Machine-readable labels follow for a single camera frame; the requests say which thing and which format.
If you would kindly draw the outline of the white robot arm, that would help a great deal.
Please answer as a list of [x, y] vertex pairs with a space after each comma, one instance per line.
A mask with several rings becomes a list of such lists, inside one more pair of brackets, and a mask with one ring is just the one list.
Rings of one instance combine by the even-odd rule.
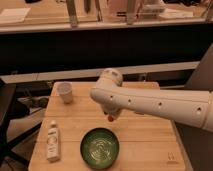
[[106, 68], [91, 88], [105, 115], [117, 119], [126, 109], [213, 132], [213, 92], [128, 88], [122, 82], [118, 70]]

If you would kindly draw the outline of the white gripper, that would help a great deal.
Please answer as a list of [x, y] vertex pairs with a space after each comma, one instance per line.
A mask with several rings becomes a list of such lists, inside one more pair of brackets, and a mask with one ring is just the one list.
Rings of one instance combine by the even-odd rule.
[[105, 115], [111, 116], [113, 119], [117, 119], [122, 111], [121, 108], [109, 104], [102, 104], [101, 109]]

